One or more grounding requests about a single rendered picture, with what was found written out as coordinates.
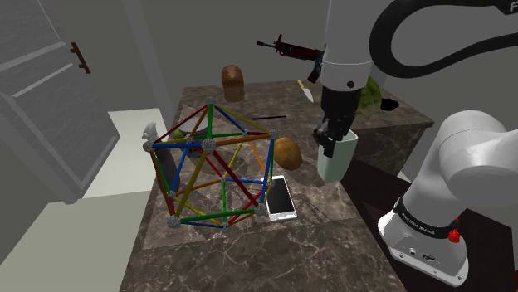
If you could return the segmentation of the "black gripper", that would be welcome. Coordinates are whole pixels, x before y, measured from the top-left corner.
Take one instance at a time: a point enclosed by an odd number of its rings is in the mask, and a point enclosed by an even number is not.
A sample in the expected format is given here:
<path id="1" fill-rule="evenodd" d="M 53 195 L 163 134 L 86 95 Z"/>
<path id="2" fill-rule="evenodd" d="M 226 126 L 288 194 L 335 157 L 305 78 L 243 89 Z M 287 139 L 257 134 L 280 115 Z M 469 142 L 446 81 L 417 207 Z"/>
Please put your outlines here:
<path id="1" fill-rule="evenodd" d="M 324 111 L 322 125 L 315 128 L 314 140 L 323 147 L 324 155 L 332 158 L 336 140 L 341 140 L 356 116 L 361 90 L 338 91 L 322 88 L 321 108 Z"/>

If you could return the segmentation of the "pale green cup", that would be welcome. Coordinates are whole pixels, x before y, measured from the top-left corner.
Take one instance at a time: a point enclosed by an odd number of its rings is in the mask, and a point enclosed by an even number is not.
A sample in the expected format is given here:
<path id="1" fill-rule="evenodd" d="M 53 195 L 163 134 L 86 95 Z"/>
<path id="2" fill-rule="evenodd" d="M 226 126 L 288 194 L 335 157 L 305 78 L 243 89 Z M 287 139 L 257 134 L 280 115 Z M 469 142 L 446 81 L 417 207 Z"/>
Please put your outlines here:
<path id="1" fill-rule="evenodd" d="M 354 151 L 358 136 L 350 129 L 349 132 L 335 143 L 333 156 L 324 155 L 324 147 L 318 148 L 317 173 L 325 183 L 340 181 L 345 175 Z"/>

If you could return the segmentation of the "brown potato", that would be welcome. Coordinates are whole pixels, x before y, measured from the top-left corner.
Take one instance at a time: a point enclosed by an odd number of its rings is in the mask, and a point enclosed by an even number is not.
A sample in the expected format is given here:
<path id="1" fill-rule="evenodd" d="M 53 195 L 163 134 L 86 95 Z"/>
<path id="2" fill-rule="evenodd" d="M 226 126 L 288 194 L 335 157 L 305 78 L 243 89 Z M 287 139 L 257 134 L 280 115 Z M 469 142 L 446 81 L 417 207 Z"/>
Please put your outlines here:
<path id="1" fill-rule="evenodd" d="M 297 170 L 302 165 L 299 146 L 289 138 L 279 138 L 274 143 L 274 160 L 285 170 Z"/>

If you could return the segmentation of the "green lettuce head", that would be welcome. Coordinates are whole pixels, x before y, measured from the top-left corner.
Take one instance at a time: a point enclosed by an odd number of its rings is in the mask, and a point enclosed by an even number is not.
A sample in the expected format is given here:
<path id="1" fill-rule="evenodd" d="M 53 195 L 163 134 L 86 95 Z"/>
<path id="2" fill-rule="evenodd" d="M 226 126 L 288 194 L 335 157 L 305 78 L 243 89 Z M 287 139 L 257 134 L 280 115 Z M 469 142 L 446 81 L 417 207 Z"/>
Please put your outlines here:
<path id="1" fill-rule="evenodd" d="M 366 86 L 361 90 L 356 113 L 367 119 L 377 119 L 381 110 L 382 95 L 377 82 L 369 77 Z"/>

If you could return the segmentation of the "white smartphone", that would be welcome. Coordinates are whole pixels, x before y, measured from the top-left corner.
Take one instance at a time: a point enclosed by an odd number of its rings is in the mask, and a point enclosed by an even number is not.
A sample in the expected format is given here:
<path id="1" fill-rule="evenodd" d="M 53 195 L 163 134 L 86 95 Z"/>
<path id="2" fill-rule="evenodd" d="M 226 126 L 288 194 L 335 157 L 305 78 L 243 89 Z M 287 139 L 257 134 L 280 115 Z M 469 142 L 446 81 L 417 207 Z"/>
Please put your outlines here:
<path id="1" fill-rule="evenodd" d="M 265 196 L 269 219 L 283 221 L 297 218 L 295 205 L 291 198 L 286 178 L 283 175 L 272 177 L 274 185 Z"/>

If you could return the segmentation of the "black and red toy rifle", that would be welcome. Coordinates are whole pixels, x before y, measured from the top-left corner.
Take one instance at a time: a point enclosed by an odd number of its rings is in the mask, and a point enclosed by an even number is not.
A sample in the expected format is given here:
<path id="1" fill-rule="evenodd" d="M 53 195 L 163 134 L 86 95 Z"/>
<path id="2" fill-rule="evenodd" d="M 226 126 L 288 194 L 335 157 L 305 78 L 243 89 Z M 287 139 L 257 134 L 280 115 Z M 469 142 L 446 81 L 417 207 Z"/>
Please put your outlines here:
<path id="1" fill-rule="evenodd" d="M 311 83 L 315 83 L 321 75 L 321 67 L 325 50 L 311 49 L 303 46 L 297 46 L 289 43 L 285 43 L 282 40 L 282 34 L 279 35 L 276 41 L 272 44 L 268 44 L 262 41 L 257 41 L 258 46 L 270 47 L 276 50 L 280 56 L 286 56 L 302 61 L 313 61 L 314 67 L 307 77 L 307 80 Z"/>

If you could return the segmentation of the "brown bread loaf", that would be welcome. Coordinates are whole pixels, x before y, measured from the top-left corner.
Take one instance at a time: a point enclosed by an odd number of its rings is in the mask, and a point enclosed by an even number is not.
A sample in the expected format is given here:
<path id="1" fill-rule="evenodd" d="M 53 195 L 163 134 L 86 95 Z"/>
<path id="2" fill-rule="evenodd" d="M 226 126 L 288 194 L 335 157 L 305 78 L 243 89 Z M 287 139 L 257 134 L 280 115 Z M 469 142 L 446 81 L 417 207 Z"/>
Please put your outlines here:
<path id="1" fill-rule="evenodd" d="M 222 68 L 222 88 L 227 102 L 244 101 L 244 79 L 241 69 L 236 65 L 227 65 Z"/>

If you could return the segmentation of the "colourful rod polyhedron toy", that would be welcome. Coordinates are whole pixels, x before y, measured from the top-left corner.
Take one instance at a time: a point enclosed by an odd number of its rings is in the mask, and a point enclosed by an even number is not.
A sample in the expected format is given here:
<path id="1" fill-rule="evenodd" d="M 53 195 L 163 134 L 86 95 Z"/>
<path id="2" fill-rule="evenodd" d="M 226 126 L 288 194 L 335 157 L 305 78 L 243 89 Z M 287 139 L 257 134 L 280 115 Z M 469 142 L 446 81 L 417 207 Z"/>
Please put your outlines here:
<path id="1" fill-rule="evenodd" d="M 214 134 L 213 133 L 213 112 L 217 111 L 225 117 L 231 124 L 236 126 L 239 131 L 237 133 Z M 143 150 L 149 153 L 154 170 L 157 175 L 159 188 L 164 196 L 166 206 L 169 210 L 169 218 L 167 225 L 170 228 L 178 228 L 182 225 L 213 227 L 226 231 L 230 226 L 254 215 L 266 217 L 269 213 L 266 203 L 269 191 L 274 187 L 273 178 L 273 160 L 275 142 L 280 138 L 279 132 L 272 129 L 267 130 L 254 124 L 248 119 L 233 113 L 232 111 L 222 107 L 215 102 L 215 99 L 208 97 L 206 104 L 181 120 L 178 125 L 168 131 L 169 134 L 179 129 L 180 126 L 186 124 L 193 118 L 197 118 L 197 122 L 188 134 L 179 139 L 166 141 L 164 136 L 158 136 L 156 131 L 156 123 L 150 122 L 146 125 L 142 134 Z M 236 157 L 243 144 L 253 144 L 256 140 L 267 139 L 269 141 L 269 149 L 266 161 L 262 161 L 256 156 L 257 162 L 261 165 L 264 172 L 261 181 L 248 180 L 239 178 L 232 171 L 232 163 L 226 163 L 217 149 L 222 146 L 237 146 L 234 153 Z M 160 166 L 158 151 L 160 149 L 180 149 L 182 156 L 174 174 L 173 181 L 167 182 L 164 171 Z M 193 171 L 187 187 L 178 191 L 179 175 L 181 174 L 183 162 L 191 151 L 200 153 L 196 168 Z M 211 163 L 210 156 L 213 156 L 223 168 L 222 172 L 217 171 L 218 179 L 197 185 L 196 181 L 205 163 Z M 240 210 L 229 211 L 227 209 L 227 183 L 236 183 L 248 198 L 248 203 Z M 219 183 L 222 187 L 222 211 L 219 213 L 206 214 L 200 212 L 195 207 L 187 204 L 188 197 L 193 190 L 208 187 Z"/>

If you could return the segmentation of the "white bowl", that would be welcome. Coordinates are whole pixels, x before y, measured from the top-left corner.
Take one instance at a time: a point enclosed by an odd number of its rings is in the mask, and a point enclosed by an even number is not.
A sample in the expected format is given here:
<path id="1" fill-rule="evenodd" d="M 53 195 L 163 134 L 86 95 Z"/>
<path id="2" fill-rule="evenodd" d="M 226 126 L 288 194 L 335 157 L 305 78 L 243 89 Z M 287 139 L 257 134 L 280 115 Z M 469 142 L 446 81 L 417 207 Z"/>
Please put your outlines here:
<path id="1" fill-rule="evenodd" d="M 176 134 L 181 134 L 183 136 L 186 136 L 192 132 L 194 127 L 196 126 L 197 122 L 199 121 L 199 116 L 195 116 L 191 118 L 189 121 L 185 122 L 181 126 L 179 126 L 176 130 Z M 199 126 L 197 127 L 197 130 L 194 132 L 194 136 L 199 135 L 205 135 L 208 130 L 208 118 L 204 117 Z"/>

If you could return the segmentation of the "grey spray bottle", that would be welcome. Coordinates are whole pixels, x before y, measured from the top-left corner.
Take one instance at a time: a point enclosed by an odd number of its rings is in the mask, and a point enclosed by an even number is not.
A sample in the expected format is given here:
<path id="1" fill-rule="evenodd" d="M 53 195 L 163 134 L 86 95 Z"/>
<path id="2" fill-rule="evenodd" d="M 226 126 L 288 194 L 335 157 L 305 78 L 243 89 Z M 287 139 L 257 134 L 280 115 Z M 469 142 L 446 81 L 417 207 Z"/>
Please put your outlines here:
<path id="1" fill-rule="evenodd" d="M 143 149 L 145 152 L 151 151 L 151 143 L 154 142 L 158 138 L 158 132 L 156 130 L 156 123 L 149 122 L 144 128 L 144 132 L 142 134 L 142 139 L 145 140 L 143 144 Z M 163 172 L 163 175 L 167 181 L 168 186 L 174 192 L 178 192 L 180 179 L 175 182 L 175 176 L 177 173 L 177 166 L 171 154 L 171 150 L 169 148 L 157 148 L 154 150 L 156 158 L 158 159 L 159 165 Z"/>

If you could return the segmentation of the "dark robot stand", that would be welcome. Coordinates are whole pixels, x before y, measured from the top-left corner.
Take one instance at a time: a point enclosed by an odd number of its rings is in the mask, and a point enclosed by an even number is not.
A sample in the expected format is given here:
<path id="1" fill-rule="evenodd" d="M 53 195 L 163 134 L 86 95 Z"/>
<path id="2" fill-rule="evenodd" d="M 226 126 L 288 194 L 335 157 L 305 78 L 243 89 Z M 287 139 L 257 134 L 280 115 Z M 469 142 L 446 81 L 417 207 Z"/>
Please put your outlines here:
<path id="1" fill-rule="evenodd" d="M 516 292 L 511 229 L 471 210 L 460 215 L 460 234 L 467 243 L 468 277 L 452 287 L 395 260 L 382 241 L 377 223 L 411 186 L 367 163 L 353 160 L 341 184 L 379 244 L 407 292 Z"/>

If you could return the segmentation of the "yellow-handled knife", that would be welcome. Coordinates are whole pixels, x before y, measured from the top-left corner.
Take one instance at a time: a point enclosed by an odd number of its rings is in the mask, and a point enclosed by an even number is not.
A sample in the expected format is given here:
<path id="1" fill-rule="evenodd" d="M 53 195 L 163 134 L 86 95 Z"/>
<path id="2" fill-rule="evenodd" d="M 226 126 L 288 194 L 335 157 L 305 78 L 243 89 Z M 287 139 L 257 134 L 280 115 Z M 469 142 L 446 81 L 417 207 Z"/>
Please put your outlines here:
<path id="1" fill-rule="evenodd" d="M 313 98 L 313 95 L 311 94 L 310 90 L 308 88 L 306 88 L 303 84 L 303 82 L 301 80 L 298 80 L 297 83 L 299 84 L 300 88 L 302 89 L 302 91 L 304 92 L 306 98 L 311 102 L 313 103 L 314 102 L 314 98 Z"/>

